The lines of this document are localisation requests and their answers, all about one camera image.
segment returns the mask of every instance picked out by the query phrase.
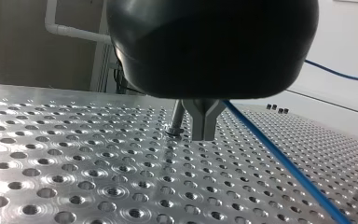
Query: blue tube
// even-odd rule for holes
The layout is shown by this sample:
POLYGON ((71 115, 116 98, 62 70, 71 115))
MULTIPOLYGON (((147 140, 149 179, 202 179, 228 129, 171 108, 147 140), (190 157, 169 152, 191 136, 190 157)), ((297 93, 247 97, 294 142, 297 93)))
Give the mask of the blue tube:
POLYGON ((310 61, 310 60, 305 60, 305 63, 309 63, 309 64, 311 64, 311 65, 313 65, 313 66, 315 66, 315 67, 318 67, 318 68, 320 68, 320 69, 323 69, 324 71, 327 71, 327 72, 329 72, 329 73, 332 73, 332 74, 334 74, 334 75, 336 75, 336 76, 345 77, 345 78, 348 78, 348 79, 352 79, 352 80, 358 81, 358 77, 348 76, 348 75, 339 73, 339 72, 337 72, 337 71, 334 71, 333 69, 330 69, 330 68, 328 68, 328 67, 324 67, 323 65, 318 64, 318 63, 315 63, 315 62, 312 62, 312 61, 310 61))
POLYGON ((230 101, 225 100, 226 107, 262 142, 268 150, 286 167, 304 189, 322 206, 337 223, 351 222, 299 171, 296 166, 230 101))

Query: white wall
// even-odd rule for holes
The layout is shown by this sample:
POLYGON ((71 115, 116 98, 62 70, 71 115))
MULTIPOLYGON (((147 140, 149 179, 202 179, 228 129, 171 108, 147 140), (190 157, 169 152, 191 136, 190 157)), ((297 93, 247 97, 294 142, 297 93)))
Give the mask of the white wall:
MULTIPOLYGON (((308 59, 358 76, 358 4, 319 0, 319 28, 308 59)), ((304 64, 290 88, 358 110, 358 81, 336 77, 304 64)))
MULTIPOLYGON (((319 6, 319 28, 308 59, 358 77, 358 4, 319 0, 319 6)), ((306 63, 289 90, 358 110, 358 81, 334 76, 306 63)), ((288 91, 267 99, 234 102, 288 107, 290 112, 358 136, 358 113, 288 91)))

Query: black robot housing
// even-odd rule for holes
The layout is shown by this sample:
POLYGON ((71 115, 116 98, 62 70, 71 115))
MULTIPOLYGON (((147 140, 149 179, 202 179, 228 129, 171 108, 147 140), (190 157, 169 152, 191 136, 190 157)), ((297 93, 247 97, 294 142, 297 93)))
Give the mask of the black robot housing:
POLYGON ((246 99, 297 78, 318 24, 317 0, 110 0, 109 32, 125 78, 164 98, 246 99))

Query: aluminum plate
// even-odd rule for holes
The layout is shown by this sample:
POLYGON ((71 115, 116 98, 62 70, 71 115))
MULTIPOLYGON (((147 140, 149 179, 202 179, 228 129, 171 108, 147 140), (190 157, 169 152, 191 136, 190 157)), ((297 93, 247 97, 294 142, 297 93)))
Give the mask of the aluminum plate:
MULTIPOLYGON (((213 142, 165 136, 173 101, 0 86, 0 223, 334 223, 227 111, 213 142)), ((242 106, 358 222, 358 139, 242 106)))

